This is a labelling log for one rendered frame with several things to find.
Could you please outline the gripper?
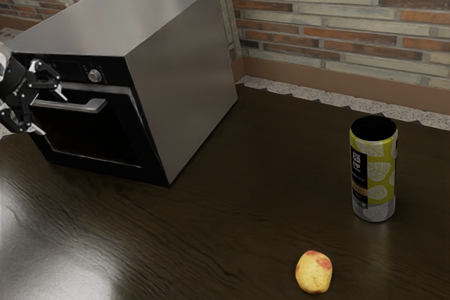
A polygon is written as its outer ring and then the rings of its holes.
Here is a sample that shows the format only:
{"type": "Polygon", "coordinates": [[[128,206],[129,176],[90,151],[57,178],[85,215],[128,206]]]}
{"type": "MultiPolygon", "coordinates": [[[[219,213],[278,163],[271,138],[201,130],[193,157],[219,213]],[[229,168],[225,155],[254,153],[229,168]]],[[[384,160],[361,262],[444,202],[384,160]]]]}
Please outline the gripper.
{"type": "Polygon", "coordinates": [[[14,57],[8,61],[0,58],[0,123],[13,133],[46,133],[32,121],[30,104],[41,90],[52,91],[61,100],[60,75],[40,59],[33,59],[25,68],[14,57]]]}

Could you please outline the black and steel oven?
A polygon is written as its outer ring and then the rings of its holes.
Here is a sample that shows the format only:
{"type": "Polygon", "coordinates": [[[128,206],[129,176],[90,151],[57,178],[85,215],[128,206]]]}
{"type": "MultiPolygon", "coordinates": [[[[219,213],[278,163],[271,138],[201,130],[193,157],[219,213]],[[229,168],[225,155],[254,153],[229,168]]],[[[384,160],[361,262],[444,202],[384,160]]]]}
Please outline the black and steel oven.
{"type": "Polygon", "coordinates": [[[60,84],[30,106],[58,165],[168,186],[237,99],[217,0],[81,0],[7,46],[60,84]]]}

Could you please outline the yellow red apple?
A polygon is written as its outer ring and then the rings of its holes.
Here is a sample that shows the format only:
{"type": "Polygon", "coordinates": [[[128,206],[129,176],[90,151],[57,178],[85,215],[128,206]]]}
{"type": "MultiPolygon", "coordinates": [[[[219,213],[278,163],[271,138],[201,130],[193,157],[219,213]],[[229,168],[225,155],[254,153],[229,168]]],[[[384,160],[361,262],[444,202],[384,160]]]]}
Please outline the yellow red apple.
{"type": "Polygon", "coordinates": [[[297,262],[295,278],[300,288],[309,294],[328,291],[333,274],[331,260],[323,253],[309,250],[297,262]]]}

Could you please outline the yellow leaf print can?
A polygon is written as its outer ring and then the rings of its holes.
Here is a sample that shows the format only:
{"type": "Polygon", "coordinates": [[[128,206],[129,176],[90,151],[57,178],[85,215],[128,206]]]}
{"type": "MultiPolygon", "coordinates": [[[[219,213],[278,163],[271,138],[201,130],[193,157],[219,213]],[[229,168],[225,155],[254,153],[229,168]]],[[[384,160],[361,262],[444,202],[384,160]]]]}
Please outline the yellow leaf print can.
{"type": "Polygon", "coordinates": [[[354,213],[365,221],[386,221],[396,206],[397,125],[384,116],[360,117],[349,141],[354,213]]]}

